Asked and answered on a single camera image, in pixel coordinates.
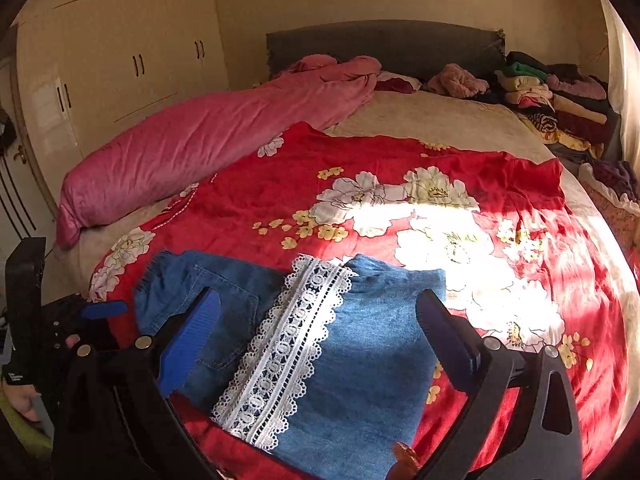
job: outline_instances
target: pocket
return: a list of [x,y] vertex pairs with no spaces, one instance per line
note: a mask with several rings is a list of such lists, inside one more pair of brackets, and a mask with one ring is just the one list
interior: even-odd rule
[[208,286],[220,296],[220,317],[212,327],[199,361],[222,370],[245,352],[256,329],[258,297],[222,276],[196,266],[199,277],[192,290],[194,298]]

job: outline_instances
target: pink blanket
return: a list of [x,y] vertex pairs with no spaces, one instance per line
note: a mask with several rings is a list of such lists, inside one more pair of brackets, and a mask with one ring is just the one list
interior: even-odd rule
[[565,83],[560,81],[557,76],[550,75],[546,78],[546,84],[552,90],[567,92],[568,94],[578,97],[587,97],[602,101],[607,98],[607,93],[600,83],[591,77],[585,78],[587,81],[576,81],[575,83]]
[[322,130],[345,119],[371,99],[380,68],[372,57],[337,64],[309,56],[258,88],[202,96],[147,118],[66,175],[57,244],[69,249],[81,228],[111,224],[181,192],[266,148],[294,123]]
[[436,94],[466,99],[486,92],[489,89],[489,83],[474,77],[471,72],[467,72],[455,63],[450,63],[442,72],[430,79],[427,88]]

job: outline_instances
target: blue gripper pad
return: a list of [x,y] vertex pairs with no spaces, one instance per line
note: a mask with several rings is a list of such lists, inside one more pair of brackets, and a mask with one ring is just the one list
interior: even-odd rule
[[168,397],[186,382],[220,316],[220,297],[215,290],[205,291],[196,302],[160,357],[158,389],[163,397]]
[[415,317],[452,386],[471,393],[476,387],[482,338],[469,322],[452,316],[432,290],[415,301]]
[[85,319],[105,319],[107,317],[121,316],[127,313],[127,304],[122,300],[104,301],[102,303],[87,303],[82,310]]

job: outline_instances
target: curtain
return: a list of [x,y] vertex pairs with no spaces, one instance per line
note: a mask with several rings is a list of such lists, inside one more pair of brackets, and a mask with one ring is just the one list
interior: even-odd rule
[[600,0],[609,35],[609,101],[622,117],[622,155],[640,174],[640,52],[609,0]]

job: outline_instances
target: blue denim garment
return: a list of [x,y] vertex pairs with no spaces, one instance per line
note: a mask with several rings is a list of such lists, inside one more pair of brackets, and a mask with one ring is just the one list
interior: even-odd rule
[[134,295],[143,334],[155,335],[169,317],[186,311],[204,287],[220,295],[222,314],[180,389],[198,409],[208,412],[225,391],[284,278],[277,270],[198,251],[163,251],[149,265]]
[[430,288],[445,301],[445,273],[362,254],[345,266],[358,276],[272,453],[324,480],[382,480],[396,462],[391,445],[414,439],[436,364],[415,300]]

